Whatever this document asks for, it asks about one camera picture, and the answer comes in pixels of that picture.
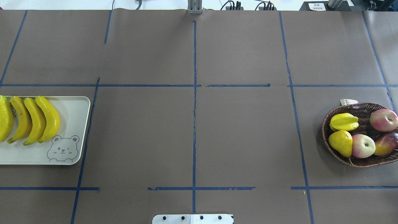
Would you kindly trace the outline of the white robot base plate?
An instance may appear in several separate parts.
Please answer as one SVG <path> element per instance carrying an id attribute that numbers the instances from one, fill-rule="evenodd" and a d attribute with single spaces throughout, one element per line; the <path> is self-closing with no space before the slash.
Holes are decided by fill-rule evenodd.
<path id="1" fill-rule="evenodd" d="M 152 224 L 234 224 L 232 214 L 159 214 Z"/>

